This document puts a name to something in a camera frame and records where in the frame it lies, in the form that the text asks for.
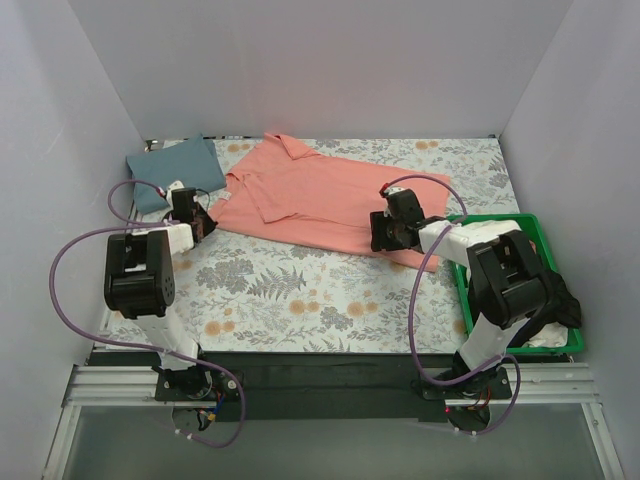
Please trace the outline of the salmon pink t-shirt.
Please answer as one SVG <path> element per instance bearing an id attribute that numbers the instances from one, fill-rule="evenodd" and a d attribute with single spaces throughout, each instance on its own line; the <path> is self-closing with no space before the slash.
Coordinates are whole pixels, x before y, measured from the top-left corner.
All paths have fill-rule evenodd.
<path id="1" fill-rule="evenodd" d="M 227 173 L 209 215 L 229 232 L 372 257 L 369 215 L 385 208 L 379 190 L 397 178 L 426 215 L 444 215 L 446 175 L 417 179 L 410 170 L 323 155 L 294 137 L 267 134 Z"/>

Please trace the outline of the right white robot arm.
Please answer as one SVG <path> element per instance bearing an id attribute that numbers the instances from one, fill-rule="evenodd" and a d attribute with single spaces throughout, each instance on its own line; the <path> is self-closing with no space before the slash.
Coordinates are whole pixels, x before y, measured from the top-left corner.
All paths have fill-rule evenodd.
<path id="1" fill-rule="evenodd" d="M 516 334 L 551 300 L 553 288 L 529 236 L 513 220 L 465 224 L 427 217 L 416 194 L 385 186 L 387 207 L 370 214 L 371 248 L 375 252 L 415 250 L 424 269 L 436 255 L 466 269 L 467 298 L 475 326 L 454 354 L 451 370 L 435 378 L 454 385 L 464 397 L 475 397 L 489 384 L 494 368 Z"/>

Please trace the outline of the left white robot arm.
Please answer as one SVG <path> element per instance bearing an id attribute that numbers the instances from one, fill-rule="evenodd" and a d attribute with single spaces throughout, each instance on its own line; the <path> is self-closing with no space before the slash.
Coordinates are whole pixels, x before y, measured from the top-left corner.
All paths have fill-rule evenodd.
<path id="1" fill-rule="evenodd" d="M 200 347 L 174 307 L 173 260 L 194 249 L 217 226 L 198 194 L 198 189 L 176 181 L 165 194 L 171 210 L 162 226 L 111 235 L 104 281 L 108 308 L 134 321 L 150 345 L 159 349 L 163 371 L 182 371 L 178 387 L 193 400 L 211 392 L 213 377 L 195 365 Z"/>

